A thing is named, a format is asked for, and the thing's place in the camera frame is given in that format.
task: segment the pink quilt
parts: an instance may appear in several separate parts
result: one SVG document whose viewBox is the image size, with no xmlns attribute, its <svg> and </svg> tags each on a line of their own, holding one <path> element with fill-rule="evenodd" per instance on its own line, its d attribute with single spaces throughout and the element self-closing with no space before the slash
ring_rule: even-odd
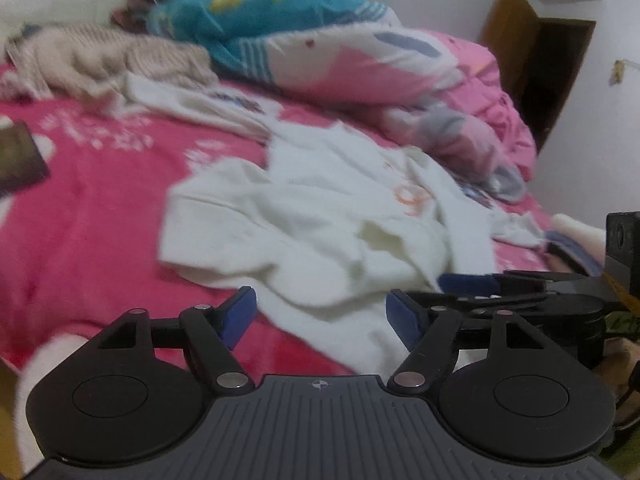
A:
<svg viewBox="0 0 640 480">
<path fill-rule="evenodd" d="M 314 108 L 283 102 L 281 118 L 324 126 Z M 173 317 L 188 306 L 219 304 L 231 291 L 186 282 L 156 262 L 166 190 L 224 156 L 265 163 L 257 142 L 203 126 L 138 115 L 105 120 L 56 99 L 0 103 L 0 115 L 49 137 L 51 178 L 18 193 L 0 228 L 0 356 L 21 368 L 51 335 L 92 336 L 131 308 Z M 370 135 L 385 146 L 376 134 Z M 532 198 L 510 211 L 548 217 Z M 543 270 L 540 254 L 495 245 L 500 269 Z M 332 375 L 344 367 L 263 317 L 234 351 L 259 380 L 265 373 Z M 176 360 L 176 354 L 164 354 Z"/>
</svg>

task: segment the open door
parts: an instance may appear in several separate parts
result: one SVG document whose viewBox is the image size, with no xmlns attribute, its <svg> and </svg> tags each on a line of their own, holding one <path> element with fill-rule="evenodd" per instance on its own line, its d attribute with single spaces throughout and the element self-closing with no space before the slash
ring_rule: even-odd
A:
<svg viewBox="0 0 640 480">
<path fill-rule="evenodd" d="M 522 74 L 536 44 L 540 20 L 527 0 L 497 0 L 479 43 L 498 60 L 502 88 L 517 98 L 524 88 Z"/>
</svg>

